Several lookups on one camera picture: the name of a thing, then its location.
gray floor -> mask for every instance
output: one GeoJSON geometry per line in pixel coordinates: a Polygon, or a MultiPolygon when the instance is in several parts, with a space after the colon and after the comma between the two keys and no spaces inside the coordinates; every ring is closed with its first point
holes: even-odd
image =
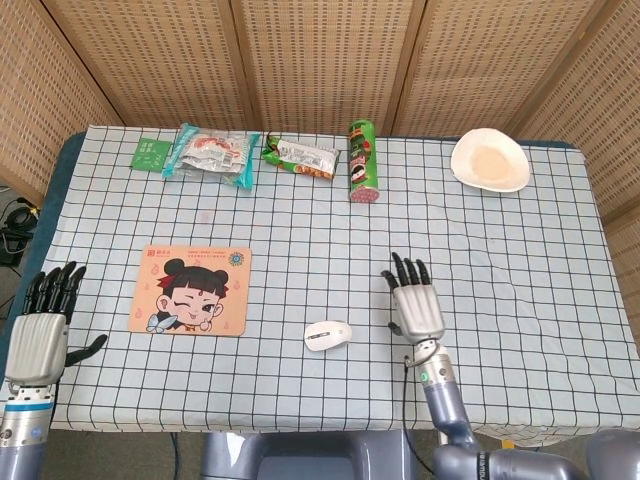
{"type": "MultiPolygon", "coordinates": [[[[13,192],[0,193],[0,212],[16,198],[13,192]]],[[[0,267],[0,305],[18,289],[16,273],[0,267]]],[[[8,313],[8,304],[0,308],[0,321],[8,313]]],[[[204,434],[178,435],[181,456],[180,478],[197,479],[204,446],[204,434]]],[[[416,432],[416,449],[423,458],[437,445],[433,432],[416,432]]],[[[491,438],[482,438],[487,449],[500,447],[491,438]]],[[[577,438],[543,451],[563,455],[585,469],[585,438],[577,438]]],[[[55,430],[51,432],[43,478],[45,480],[170,480],[173,478],[174,454],[171,439],[166,433],[93,433],[55,430]]],[[[433,478],[426,472],[424,478],[433,478]]]]}

snack bag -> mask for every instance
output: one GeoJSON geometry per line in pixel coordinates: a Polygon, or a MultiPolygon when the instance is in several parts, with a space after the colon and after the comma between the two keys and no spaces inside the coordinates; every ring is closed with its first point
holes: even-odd
{"type": "Polygon", "coordinates": [[[267,135],[267,148],[262,151],[262,158],[288,172],[332,179],[339,153],[267,135]]]}
{"type": "Polygon", "coordinates": [[[259,134],[223,132],[183,123],[163,178],[201,171],[222,183],[246,189],[253,186],[253,147],[259,134]]]}

white computer mouse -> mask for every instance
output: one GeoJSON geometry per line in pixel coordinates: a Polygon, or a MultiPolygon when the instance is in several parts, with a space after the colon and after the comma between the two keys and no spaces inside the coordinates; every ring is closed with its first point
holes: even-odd
{"type": "Polygon", "coordinates": [[[304,331],[304,343],[309,350],[319,352],[351,340],[351,327],[344,322],[318,322],[304,331]]]}

cartoon girl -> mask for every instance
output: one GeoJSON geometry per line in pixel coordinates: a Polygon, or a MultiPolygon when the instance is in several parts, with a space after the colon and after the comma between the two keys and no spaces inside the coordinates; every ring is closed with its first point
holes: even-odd
{"type": "Polygon", "coordinates": [[[162,295],[156,300],[158,313],[151,315],[147,331],[165,330],[203,332],[211,330],[213,317],[224,309],[220,300],[226,296],[229,275],[224,270],[212,272],[203,267],[185,267],[179,258],[164,264],[166,277],[159,279],[162,295]]]}

green snack bag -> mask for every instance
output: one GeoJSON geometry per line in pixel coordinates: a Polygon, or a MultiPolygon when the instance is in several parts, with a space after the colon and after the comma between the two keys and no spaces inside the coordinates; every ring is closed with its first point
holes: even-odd
{"type": "Polygon", "coordinates": [[[171,142],[164,140],[141,138],[133,154],[131,168],[147,172],[162,172],[171,145],[171,142]]]}
{"type": "Polygon", "coordinates": [[[267,135],[262,158],[288,172],[332,179],[339,153],[334,149],[311,147],[267,135]]]}
{"type": "Polygon", "coordinates": [[[356,120],[349,126],[349,174],[352,202],[371,203],[378,199],[376,135],[369,120],[356,120]]]}

